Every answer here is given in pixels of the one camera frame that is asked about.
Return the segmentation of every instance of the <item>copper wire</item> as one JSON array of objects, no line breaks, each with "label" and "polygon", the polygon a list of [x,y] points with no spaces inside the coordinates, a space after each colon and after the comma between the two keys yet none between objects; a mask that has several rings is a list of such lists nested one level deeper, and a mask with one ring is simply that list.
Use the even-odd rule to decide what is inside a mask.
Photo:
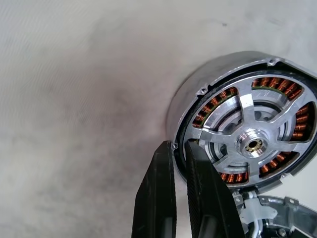
[{"label": "copper wire", "polygon": [[272,168],[275,168],[277,166],[277,162],[275,160],[271,160],[269,162],[269,165],[272,167]]},{"label": "copper wire", "polygon": [[294,132],[292,139],[300,139],[303,136],[304,136],[304,133],[302,133],[302,132]]},{"label": "copper wire", "polygon": [[279,82],[280,82],[279,78],[273,78],[268,86],[270,88],[275,88],[277,84],[279,84]]},{"label": "copper wire", "polygon": [[262,172],[263,174],[266,173],[266,172],[268,172],[268,171],[269,171],[268,166],[263,165],[263,166],[261,167],[261,172]]},{"label": "copper wire", "polygon": [[307,124],[297,124],[295,126],[295,130],[305,130],[307,127]]},{"label": "copper wire", "polygon": [[259,83],[259,79],[258,79],[258,78],[255,79],[255,80],[253,80],[253,82],[252,82],[252,87],[253,87],[253,88],[256,87],[256,86],[258,85],[258,83]]},{"label": "copper wire", "polygon": [[235,87],[231,87],[228,89],[230,94],[236,94],[237,93],[237,89]]},{"label": "copper wire", "polygon": [[204,116],[203,115],[201,115],[201,114],[198,114],[196,117],[195,117],[195,120],[198,120],[198,121],[202,121],[202,120],[204,120]]},{"label": "copper wire", "polygon": [[269,78],[263,78],[260,82],[260,86],[264,87],[268,84]]},{"label": "copper wire", "polygon": [[285,90],[285,94],[288,96],[290,95],[294,89],[297,87],[296,83],[292,83],[291,86],[289,86],[286,90]]},{"label": "copper wire", "polygon": [[282,154],[278,154],[276,156],[276,159],[279,161],[279,162],[282,162],[283,160],[285,160],[286,156],[285,155],[282,155]]},{"label": "copper wire", "polygon": [[280,83],[280,85],[277,87],[277,89],[281,92],[283,92],[283,90],[289,85],[289,81],[286,79],[283,79],[282,82]]},{"label": "copper wire", "polygon": [[214,97],[211,101],[210,101],[211,104],[213,104],[214,106],[216,106],[218,104],[218,100],[216,97]]},{"label": "copper wire", "polygon": [[204,113],[210,113],[211,110],[212,110],[212,108],[209,107],[208,104],[204,105],[204,107],[202,108],[202,111],[203,111]]},{"label": "copper wire", "polygon": [[221,92],[221,93],[219,94],[219,97],[220,97],[221,99],[226,98],[226,97],[227,97],[226,91]]},{"label": "copper wire", "polygon": [[289,99],[292,100],[294,98],[296,98],[300,93],[301,93],[301,89],[297,89],[294,93],[292,93],[290,96],[289,96]]},{"label": "copper wire", "polygon": [[229,175],[227,182],[234,182],[234,175]]},{"label": "copper wire", "polygon": [[228,174],[223,173],[223,174],[221,174],[221,179],[222,179],[223,181],[225,181],[226,178],[227,178],[227,176],[228,176]]},{"label": "copper wire", "polygon": [[298,110],[298,112],[296,112],[296,115],[298,116],[298,115],[301,115],[301,114],[305,114],[306,112],[308,112],[308,109],[309,109],[309,107],[308,107],[308,105],[306,105],[306,106],[300,108]]},{"label": "copper wire", "polygon": [[308,119],[308,114],[300,116],[300,117],[296,117],[296,123],[302,123],[302,122],[306,122]]},{"label": "copper wire", "polygon": [[194,126],[194,127],[200,127],[200,124],[194,122],[194,123],[193,123],[193,126]]},{"label": "copper wire", "polygon": [[248,173],[243,174],[243,180],[247,181],[248,180]]},{"label": "copper wire", "polygon": [[242,174],[238,174],[236,178],[236,182],[241,182],[242,181]]}]

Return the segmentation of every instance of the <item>white surface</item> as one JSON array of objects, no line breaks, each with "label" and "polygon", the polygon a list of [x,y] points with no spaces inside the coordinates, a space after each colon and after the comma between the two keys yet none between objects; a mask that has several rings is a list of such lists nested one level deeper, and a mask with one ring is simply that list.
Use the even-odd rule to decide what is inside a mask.
[{"label": "white surface", "polygon": [[[129,237],[180,83],[259,50],[311,70],[315,0],[0,0],[0,234]],[[317,210],[317,161],[274,194]],[[178,237],[190,237],[177,177]]]}]

